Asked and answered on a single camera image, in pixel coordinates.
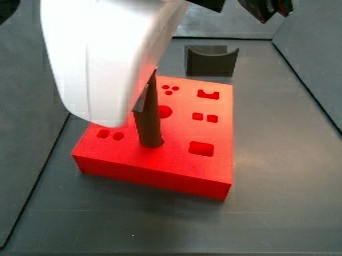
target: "rectangular hole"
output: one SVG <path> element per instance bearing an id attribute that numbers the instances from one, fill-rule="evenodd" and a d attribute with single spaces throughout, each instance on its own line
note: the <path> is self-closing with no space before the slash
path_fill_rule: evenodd
<path id="1" fill-rule="evenodd" d="M 201 121 L 202 120 L 202 114 L 201 113 L 192 113 L 192 119 Z"/>
<path id="2" fill-rule="evenodd" d="M 205 93 L 202 90 L 197 90 L 197 97 L 211 99 L 211 100 L 217 100 L 219 92 Z"/>
<path id="3" fill-rule="evenodd" d="M 188 153 L 200 156 L 213 156 L 213 145 L 208 143 L 201 143 L 196 141 L 189 142 Z"/>

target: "square hole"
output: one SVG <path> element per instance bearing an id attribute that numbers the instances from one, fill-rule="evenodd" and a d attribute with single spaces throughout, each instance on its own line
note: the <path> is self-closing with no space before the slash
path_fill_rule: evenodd
<path id="1" fill-rule="evenodd" d="M 208 115 L 207 121 L 211 123 L 216 123 L 219 121 L 219 117 L 216 115 Z"/>
<path id="2" fill-rule="evenodd" d="M 188 153 L 200 156 L 213 156 L 213 145 L 208 143 L 201 143 L 196 141 L 189 142 Z"/>

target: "circular hole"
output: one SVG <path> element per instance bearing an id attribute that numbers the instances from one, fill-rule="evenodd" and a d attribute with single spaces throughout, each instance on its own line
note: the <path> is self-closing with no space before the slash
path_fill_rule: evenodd
<path id="1" fill-rule="evenodd" d="M 168 106 L 158 106 L 158 116 L 160 118 L 168 118 L 172 115 L 172 109 Z"/>
<path id="2" fill-rule="evenodd" d="M 113 135 L 112 135 L 112 138 L 114 140 L 121 140 L 124 138 L 124 134 L 121 132 L 116 132 Z"/>

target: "shape sorter block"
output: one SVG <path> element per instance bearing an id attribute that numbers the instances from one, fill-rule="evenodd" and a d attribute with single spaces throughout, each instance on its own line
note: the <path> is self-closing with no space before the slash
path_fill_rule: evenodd
<path id="1" fill-rule="evenodd" d="M 156 77 L 164 144 L 138 144 L 133 115 L 90 124 L 72 152 L 80 171 L 224 200 L 232 185 L 232 86 Z"/>

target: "dark gray holder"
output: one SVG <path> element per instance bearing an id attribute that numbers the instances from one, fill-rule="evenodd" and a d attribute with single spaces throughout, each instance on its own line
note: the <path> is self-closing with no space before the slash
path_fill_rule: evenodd
<path id="1" fill-rule="evenodd" d="M 186 76 L 232 77 L 239 48 L 227 51 L 225 45 L 185 46 Z"/>
<path id="2" fill-rule="evenodd" d="M 162 145 L 160 132 L 160 118 L 157 110 L 157 93 L 154 71 L 150 75 L 148 86 L 133 109 L 133 118 L 140 144 L 148 148 Z"/>

